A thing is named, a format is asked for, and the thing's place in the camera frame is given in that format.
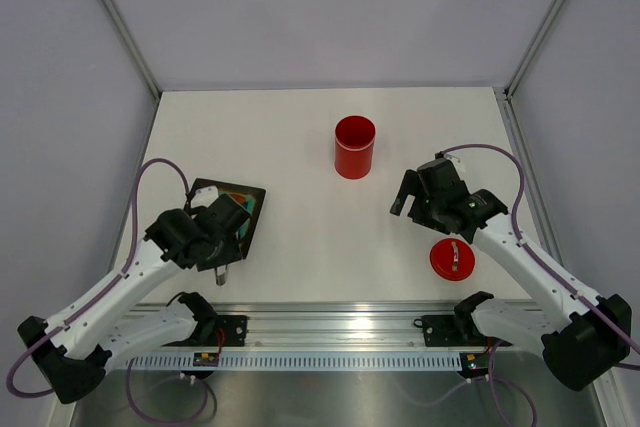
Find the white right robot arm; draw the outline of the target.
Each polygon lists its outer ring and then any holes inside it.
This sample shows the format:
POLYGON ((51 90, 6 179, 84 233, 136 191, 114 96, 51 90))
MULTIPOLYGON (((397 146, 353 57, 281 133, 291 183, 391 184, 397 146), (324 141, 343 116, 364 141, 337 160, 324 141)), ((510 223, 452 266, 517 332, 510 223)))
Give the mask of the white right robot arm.
POLYGON ((543 359, 565 387, 581 391, 630 353, 631 306, 603 297, 573 277, 515 226, 511 212, 486 189, 470 192, 454 164, 436 158, 404 173, 390 212, 413 201, 409 218, 454 234, 497 262, 542 311, 537 317, 480 291, 454 308, 454 331, 466 343, 505 341, 543 359))

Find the red cylindrical canister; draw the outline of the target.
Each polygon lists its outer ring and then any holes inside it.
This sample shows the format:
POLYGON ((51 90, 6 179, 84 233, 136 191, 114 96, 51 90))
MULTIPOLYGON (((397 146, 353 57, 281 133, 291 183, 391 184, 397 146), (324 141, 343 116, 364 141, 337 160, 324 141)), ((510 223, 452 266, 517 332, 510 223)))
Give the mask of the red cylindrical canister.
POLYGON ((376 138, 374 123, 364 116, 341 119, 334 130, 334 167, 346 179, 357 180, 371 170, 376 138))

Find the stainless steel tongs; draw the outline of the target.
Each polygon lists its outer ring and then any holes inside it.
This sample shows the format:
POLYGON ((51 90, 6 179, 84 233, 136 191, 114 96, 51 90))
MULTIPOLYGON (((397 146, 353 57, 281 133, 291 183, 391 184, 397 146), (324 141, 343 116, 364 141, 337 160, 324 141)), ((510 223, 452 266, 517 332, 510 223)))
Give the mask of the stainless steel tongs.
POLYGON ((221 265, 214 269, 215 282, 217 286, 224 286, 228 277, 228 266, 221 265))

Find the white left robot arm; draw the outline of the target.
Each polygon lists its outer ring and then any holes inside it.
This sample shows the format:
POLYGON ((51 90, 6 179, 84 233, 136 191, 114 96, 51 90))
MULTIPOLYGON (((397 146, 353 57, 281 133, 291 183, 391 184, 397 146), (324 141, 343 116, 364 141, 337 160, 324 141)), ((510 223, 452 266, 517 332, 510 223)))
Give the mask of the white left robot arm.
POLYGON ((115 368, 164 345, 222 340, 212 305, 181 293, 164 309, 136 321, 121 318, 156 287, 185 270, 214 270, 242 257, 239 232, 250 213, 227 193, 209 206, 161 213, 124 265, 67 308, 30 316, 18 327, 27 355, 63 404, 81 400, 115 368))

